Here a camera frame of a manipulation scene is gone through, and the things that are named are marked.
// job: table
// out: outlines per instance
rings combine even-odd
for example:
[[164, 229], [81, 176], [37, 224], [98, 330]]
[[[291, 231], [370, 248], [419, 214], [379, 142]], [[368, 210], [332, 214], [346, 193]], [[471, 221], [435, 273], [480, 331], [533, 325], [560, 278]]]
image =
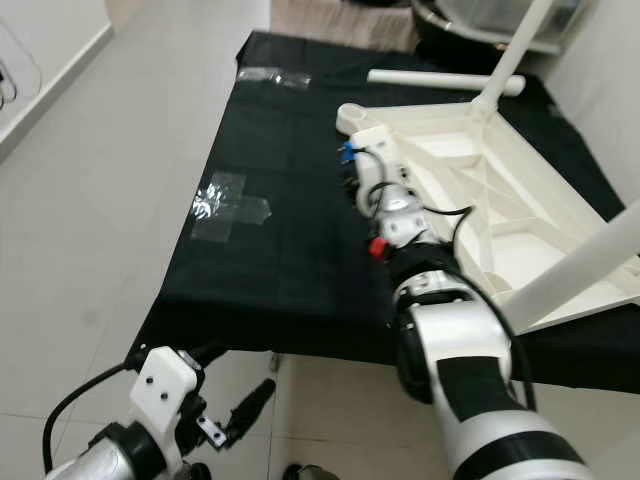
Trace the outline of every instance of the table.
[[[239, 68], [278, 67], [285, 77], [311, 76], [307, 88], [236, 82], [200, 181], [206, 188], [215, 172], [244, 175], [243, 193], [265, 198], [272, 215], [262, 225], [235, 223], [228, 241], [211, 242], [193, 238], [194, 216], [188, 214], [132, 350], [142, 343], [190, 348], [217, 338], [235, 350], [392, 364], [391, 289], [367, 253], [366, 222], [342, 190], [336, 150], [344, 138], [335, 131], [336, 110], [345, 102], [450, 103], [474, 94], [367, 84], [370, 68], [440, 69], [410, 55], [262, 32], [250, 35], [237, 61]], [[502, 99], [500, 111], [603, 218], [622, 210], [539, 80], [529, 77], [523, 94]], [[637, 318], [636, 311], [627, 315], [622, 317], [628, 321]], [[544, 360], [546, 338], [557, 340], [540, 332], [523, 337], [538, 352], [532, 359], [537, 380], [546, 378], [544, 362], [536, 363]], [[562, 356], [557, 342], [554, 351]], [[566, 372], [569, 379], [573, 370]], [[569, 381], [554, 375], [555, 383]]]

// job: white bar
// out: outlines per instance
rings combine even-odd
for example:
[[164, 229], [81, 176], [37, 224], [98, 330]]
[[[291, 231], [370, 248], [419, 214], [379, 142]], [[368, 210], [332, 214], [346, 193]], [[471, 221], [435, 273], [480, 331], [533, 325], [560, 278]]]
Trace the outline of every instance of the white bar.
[[[368, 82], [458, 90], [482, 90], [490, 78], [488, 75], [461, 75], [457, 73], [379, 69], [370, 70], [367, 75]], [[525, 84], [526, 81], [522, 75], [513, 75], [507, 79], [503, 94], [510, 97], [518, 96], [522, 93], [522, 90], [524, 90]]]
[[502, 310], [517, 333], [640, 252], [640, 200], [574, 252], [515, 293]]
[[554, 0], [534, 0], [529, 7], [518, 30], [507, 50], [502, 54], [500, 62], [491, 75], [491, 80], [482, 93], [473, 100], [473, 103], [484, 112], [495, 112], [498, 108], [498, 99], [505, 89], [509, 77], [511, 77], [522, 57], [527, 52], [529, 44], [535, 37], [540, 25], [549, 13]]

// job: blue connector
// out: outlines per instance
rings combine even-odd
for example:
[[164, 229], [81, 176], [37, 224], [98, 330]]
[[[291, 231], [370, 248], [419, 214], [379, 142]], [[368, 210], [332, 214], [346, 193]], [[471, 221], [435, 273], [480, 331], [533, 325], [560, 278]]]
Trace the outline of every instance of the blue connector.
[[344, 142], [340, 151], [342, 152], [342, 160], [340, 162], [342, 165], [355, 162], [357, 151], [351, 142]]

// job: black cloth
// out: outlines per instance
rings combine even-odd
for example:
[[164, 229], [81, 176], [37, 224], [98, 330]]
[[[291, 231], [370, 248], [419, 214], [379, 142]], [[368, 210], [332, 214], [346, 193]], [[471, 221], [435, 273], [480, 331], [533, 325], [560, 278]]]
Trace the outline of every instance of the black cloth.
[[[367, 84], [371, 68], [435, 70], [410, 55], [254, 32], [239, 67], [312, 76], [308, 89], [236, 82], [200, 187], [215, 171], [246, 176], [266, 198], [263, 225], [236, 223], [227, 243], [192, 238], [187, 215], [162, 289], [132, 349], [213, 338], [274, 350], [393, 363], [391, 290], [366, 249], [367, 225], [343, 193], [335, 131], [346, 102], [393, 106], [469, 101], [470, 92]], [[580, 135], [533, 77], [501, 113], [605, 218], [623, 208]]]
[[640, 393], [639, 320], [638, 306], [623, 305], [521, 335], [534, 381]]

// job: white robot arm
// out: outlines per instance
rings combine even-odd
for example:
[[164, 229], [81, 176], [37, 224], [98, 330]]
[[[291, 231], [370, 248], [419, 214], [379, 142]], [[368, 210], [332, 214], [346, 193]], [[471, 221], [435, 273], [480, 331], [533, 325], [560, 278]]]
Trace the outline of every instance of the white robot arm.
[[[139, 375], [130, 394], [130, 425], [112, 423], [96, 435], [85, 453], [56, 470], [51, 469], [50, 430], [45, 428], [46, 480], [210, 480], [205, 465], [188, 465], [183, 457], [204, 441], [216, 450], [233, 446], [260, 415], [275, 382], [265, 380], [222, 427], [204, 414], [206, 402], [198, 392], [204, 381], [199, 362], [206, 365], [224, 350], [211, 344], [197, 353], [192, 356], [160, 347], [143, 349], [137, 361], [134, 355], [130, 365]], [[49, 420], [52, 424], [55, 417]]]
[[[460, 270], [454, 242], [470, 208], [428, 207], [395, 163], [386, 127], [354, 134], [345, 144], [345, 187], [370, 219], [371, 254], [395, 289], [398, 369], [405, 390], [433, 403], [454, 480], [591, 480], [569, 443], [510, 390], [511, 352], [526, 357], [493, 302]], [[430, 215], [458, 215], [451, 241]]]

